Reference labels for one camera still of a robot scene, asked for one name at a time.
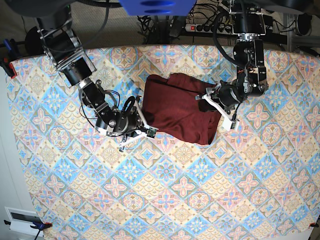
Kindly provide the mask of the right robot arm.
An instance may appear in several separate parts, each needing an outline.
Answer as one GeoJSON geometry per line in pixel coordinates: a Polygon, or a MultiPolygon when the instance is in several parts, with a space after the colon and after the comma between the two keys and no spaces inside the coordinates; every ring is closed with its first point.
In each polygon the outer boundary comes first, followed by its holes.
{"type": "Polygon", "coordinates": [[[148,125],[139,106],[139,96],[130,96],[119,108],[120,100],[114,98],[117,92],[103,89],[100,80],[91,80],[96,68],[72,30],[70,6],[49,16],[37,17],[36,22],[45,54],[69,84],[79,89],[81,105],[94,110],[96,131],[104,136],[123,136],[125,139],[155,136],[157,130],[148,125]],[[106,96],[112,98],[113,105],[106,102],[106,96]]]}

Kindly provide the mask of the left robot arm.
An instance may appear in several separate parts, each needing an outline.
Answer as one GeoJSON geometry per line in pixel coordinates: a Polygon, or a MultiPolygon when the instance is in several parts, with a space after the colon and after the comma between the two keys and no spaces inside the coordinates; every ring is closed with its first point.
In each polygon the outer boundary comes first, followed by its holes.
{"type": "Polygon", "coordinates": [[[263,41],[259,38],[266,33],[262,11],[243,0],[231,0],[229,10],[221,11],[214,19],[212,33],[218,51],[226,60],[236,65],[236,79],[231,83],[222,80],[206,93],[210,101],[229,114],[236,105],[248,97],[261,96],[269,87],[263,41]],[[218,41],[218,27],[223,18],[231,21],[232,34],[238,36],[233,56],[229,56],[218,41]]]}

